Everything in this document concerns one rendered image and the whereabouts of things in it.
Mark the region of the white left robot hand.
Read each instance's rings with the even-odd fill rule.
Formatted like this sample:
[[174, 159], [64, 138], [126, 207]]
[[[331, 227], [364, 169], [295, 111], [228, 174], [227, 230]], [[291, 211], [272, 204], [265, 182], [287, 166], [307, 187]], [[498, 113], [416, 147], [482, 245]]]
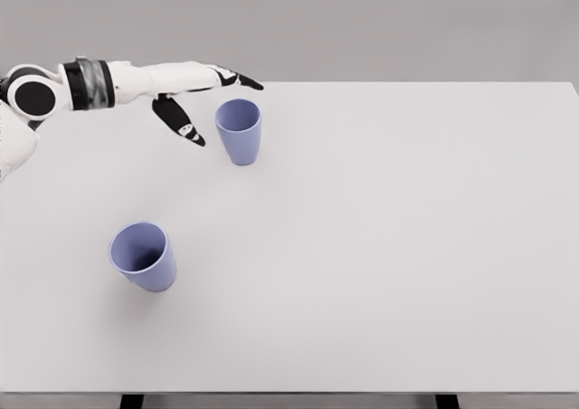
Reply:
[[176, 62], [147, 67], [152, 79], [152, 110], [176, 135], [199, 147], [204, 138], [193, 121], [175, 100], [175, 95], [185, 92], [203, 92], [216, 88], [240, 85], [253, 90], [264, 86], [255, 79], [215, 64]]

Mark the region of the blue plastic cup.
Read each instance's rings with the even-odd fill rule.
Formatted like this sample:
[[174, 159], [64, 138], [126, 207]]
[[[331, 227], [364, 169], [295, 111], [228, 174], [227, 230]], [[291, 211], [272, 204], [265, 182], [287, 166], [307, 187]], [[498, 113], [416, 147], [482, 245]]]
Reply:
[[226, 101], [215, 113], [215, 125], [231, 161], [248, 166], [258, 157], [261, 146], [261, 111], [245, 99]]
[[176, 259], [166, 232], [157, 224], [134, 222], [109, 244], [111, 265], [140, 289], [161, 292], [176, 280]]

